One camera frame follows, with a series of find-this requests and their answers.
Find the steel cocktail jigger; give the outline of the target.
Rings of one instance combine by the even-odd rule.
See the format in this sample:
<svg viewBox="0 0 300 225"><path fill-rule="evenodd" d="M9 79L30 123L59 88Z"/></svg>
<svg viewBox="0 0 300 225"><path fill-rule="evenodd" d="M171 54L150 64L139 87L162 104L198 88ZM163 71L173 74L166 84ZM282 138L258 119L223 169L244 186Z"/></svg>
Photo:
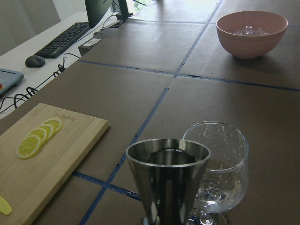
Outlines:
<svg viewBox="0 0 300 225"><path fill-rule="evenodd" d="M211 156L197 142L149 139L126 150L150 225L186 225Z"/></svg>

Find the clear wine glass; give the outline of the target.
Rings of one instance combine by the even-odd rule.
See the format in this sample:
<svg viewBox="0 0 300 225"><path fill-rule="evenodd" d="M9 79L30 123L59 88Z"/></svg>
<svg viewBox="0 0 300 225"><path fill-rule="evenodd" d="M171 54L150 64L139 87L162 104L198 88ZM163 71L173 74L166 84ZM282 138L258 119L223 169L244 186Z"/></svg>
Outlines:
<svg viewBox="0 0 300 225"><path fill-rule="evenodd" d="M248 188L249 145L235 127L218 121L192 125L183 139L208 147L211 156L188 221L191 225L227 225L225 212L236 207Z"/></svg>

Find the pile of clear ice cubes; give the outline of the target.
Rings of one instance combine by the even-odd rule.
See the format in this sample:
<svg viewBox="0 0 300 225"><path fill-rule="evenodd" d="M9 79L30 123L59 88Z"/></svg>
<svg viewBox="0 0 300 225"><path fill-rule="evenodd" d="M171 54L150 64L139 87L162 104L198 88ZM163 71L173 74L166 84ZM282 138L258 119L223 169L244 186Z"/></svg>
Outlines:
<svg viewBox="0 0 300 225"><path fill-rule="evenodd" d="M232 32L235 35L240 36L265 36L268 35L268 31L264 27L257 27L253 25L246 25L242 28L234 30Z"/></svg>

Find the lemon slice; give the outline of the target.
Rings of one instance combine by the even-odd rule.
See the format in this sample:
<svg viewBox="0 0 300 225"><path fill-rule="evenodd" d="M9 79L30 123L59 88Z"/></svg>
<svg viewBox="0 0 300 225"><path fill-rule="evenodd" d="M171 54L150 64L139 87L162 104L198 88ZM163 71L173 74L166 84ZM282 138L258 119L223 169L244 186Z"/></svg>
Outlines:
<svg viewBox="0 0 300 225"><path fill-rule="evenodd" d="M46 141L48 141L54 135L54 127L51 124L42 124L39 126L39 128L43 128L46 130L47 133L47 136L45 138Z"/></svg>
<svg viewBox="0 0 300 225"><path fill-rule="evenodd" d="M63 127L63 122L61 119L59 118L49 118L47 120L45 120L43 122L43 124L49 124L49 125L52 125L53 128L54 128L54 133L57 133L58 131L61 130L61 128Z"/></svg>
<svg viewBox="0 0 300 225"><path fill-rule="evenodd" d="M33 129L32 131L30 131L28 133L28 136L31 136L31 135L38 136L40 138L41 145L43 145L46 142L47 138L48 138L47 131L44 128L41 128L41 127L37 127L35 129Z"/></svg>
<svg viewBox="0 0 300 225"><path fill-rule="evenodd" d="M16 155L20 159L28 159L34 156L41 147L41 138L37 135L29 135L22 140L16 149Z"/></svg>

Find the black box with label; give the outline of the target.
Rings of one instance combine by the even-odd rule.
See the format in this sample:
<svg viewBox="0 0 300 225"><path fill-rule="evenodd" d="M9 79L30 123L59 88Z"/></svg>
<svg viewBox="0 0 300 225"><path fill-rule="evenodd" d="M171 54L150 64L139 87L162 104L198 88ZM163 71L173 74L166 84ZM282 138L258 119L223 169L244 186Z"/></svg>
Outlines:
<svg viewBox="0 0 300 225"><path fill-rule="evenodd" d="M96 46L107 48L113 44L113 41L117 40L118 35L119 32L114 29L98 31L94 33L91 39L78 46L79 53L81 56L83 56Z"/></svg>

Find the black monitor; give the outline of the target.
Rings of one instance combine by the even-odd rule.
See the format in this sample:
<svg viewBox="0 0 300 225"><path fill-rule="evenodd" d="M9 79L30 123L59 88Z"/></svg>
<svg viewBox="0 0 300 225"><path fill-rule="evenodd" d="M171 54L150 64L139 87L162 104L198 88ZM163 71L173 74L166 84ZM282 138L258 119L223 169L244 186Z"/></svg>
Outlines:
<svg viewBox="0 0 300 225"><path fill-rule="evenodd" d="M125 0L85 0L90 29L94 28L101 21L113 3L116 3L120 9L121 20L126 21L129 18L129 11Z"/></svg>

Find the black keyboard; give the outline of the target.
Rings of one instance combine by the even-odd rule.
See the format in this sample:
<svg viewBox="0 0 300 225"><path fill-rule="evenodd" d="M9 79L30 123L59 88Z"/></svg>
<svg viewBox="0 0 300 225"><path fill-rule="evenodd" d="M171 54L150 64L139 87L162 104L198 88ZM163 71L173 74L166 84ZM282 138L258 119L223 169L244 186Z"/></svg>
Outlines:
<svg viewBox="0 0 300 225"><path fill-rule="evenodd" d="M73 43L79 40L88 30L88 22L76 22L42 49L37 51L35 55L44 59L55 59L64 53Z"/></svg>

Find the pink bowl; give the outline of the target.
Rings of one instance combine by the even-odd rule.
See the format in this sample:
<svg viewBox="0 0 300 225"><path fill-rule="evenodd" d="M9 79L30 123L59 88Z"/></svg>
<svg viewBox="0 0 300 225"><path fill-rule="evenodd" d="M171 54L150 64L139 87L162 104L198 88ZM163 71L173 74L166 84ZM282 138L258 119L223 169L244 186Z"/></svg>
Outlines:
<svg viewBox="0 0 300 225"><path fill-rule="evenodd" d="M241 11L216 22L221 46L240 59L254 59L273 50L282 39L288 20L265 11Z"/></svg>

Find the black computer mouse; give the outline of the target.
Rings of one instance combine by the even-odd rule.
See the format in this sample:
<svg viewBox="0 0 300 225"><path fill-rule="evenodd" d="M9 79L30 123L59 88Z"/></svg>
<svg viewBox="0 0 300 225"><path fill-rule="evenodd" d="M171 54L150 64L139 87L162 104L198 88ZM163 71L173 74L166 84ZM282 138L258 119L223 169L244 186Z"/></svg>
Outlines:
<svg viewBox="0 0 300 225"><path fill-rule="evenodd" d="M45 64L45 59L43 57L32 55L25 60L25 66L28 68L41 68Z"/></svg>

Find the bamboo cutting board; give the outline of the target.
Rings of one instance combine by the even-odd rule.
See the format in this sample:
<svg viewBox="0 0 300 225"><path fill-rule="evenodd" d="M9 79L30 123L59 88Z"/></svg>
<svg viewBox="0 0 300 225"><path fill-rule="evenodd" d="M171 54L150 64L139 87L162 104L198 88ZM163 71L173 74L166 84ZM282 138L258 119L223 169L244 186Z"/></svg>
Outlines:
<svg viewBox="0 0 300 225"><path fill-rule="evenodd" d="M62 129L38 154L19 159L18 145L49 118L61 119ZM40 103L5 131L0 137L0 195L12 213L1 215L1 224L31 224L108 127L104 119Z"/></svg>

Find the yellow plastic knife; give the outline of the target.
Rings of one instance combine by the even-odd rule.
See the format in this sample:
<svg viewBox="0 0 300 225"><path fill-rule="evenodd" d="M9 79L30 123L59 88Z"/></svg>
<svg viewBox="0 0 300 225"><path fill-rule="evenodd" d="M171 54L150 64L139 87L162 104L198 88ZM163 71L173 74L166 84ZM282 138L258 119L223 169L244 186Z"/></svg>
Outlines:
<svg viewBox="0 0 300 225"><path fill-rule="evenodd" d="M0 212L6 216L12 212L10 204L2 196L0 196Z"/></svg>

